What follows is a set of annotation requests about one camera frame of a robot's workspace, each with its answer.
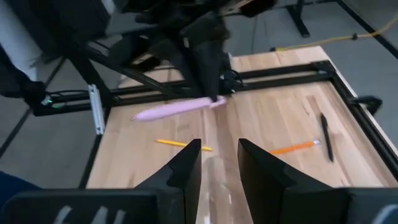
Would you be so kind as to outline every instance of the yellow cable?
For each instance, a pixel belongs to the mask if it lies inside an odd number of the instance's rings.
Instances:
[[[398,12],[395,14],[395,16],[386,24],[384,27],[382,27],[379,30],[374,31],[373,33],[370,34],[359,34],[358,38],[365,38],[365,37],[374,37],[377,35],[380,35],[384,33],[385,31],[389,30],[392,25],[394,25],[398,21]],[[345,37],[334,37],[334,38],[329,38],[326,40],[320,40],[316,42],[312,42],[309,44],[301,44],[301,45],[296,45],[296,46],[291,46],[291,47],[277,47],[276,50],[282,51],[282,50],[290,50],[290,49],[297,49],[297,48],[302,48],[302,47],[309,47],[313,45],[321,45],[321,44],[327,44],[330,42],[334,41],[339,41],[339,40],[352,40],[353,36],[345,36]]]

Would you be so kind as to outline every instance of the pink pen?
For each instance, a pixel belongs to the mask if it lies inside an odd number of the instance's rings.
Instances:
[[[218,101],[212,102],[209,97],[197,98],[192,100],[186,100],[167,105],[156,106],[155,108],[145,110],[137,115],[134,119],[139,121],[153,121],[160,118],[165,118],[175,114],[184,113],[191,110],[197,110],[200,108],[213,108],[226,103],[226,98],[223,96],[217,96]]]

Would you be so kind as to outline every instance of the wooden tabletop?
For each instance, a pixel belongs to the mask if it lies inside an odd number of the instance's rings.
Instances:
[[[235,57],[232,64],[235,70],[243,72],[320,60],[329,58],[321,47],[310,47]],[[180,79],[176,71],[170,70],[148,75],[162,82]],[[124,80],[121,84],[131,85],[138,83]],[[155,139],[190,142],[200,138],[213,152],[202,152],[197,223],[251,223],[239,178],[238,139],[247,138],[264,150],[316,139],[323,141],[320,113],[329,123],[335,162],[328,160],[324,143],[278,158],[333,187],[398,185],[331,83],[239,92],[226,105],[215,109],[146,123],[130,121],[135,114],[164,103],[112,109],[88,188],[133,188],[181,150],[156,143]],[[376,122],[375,125],[396,151]]]

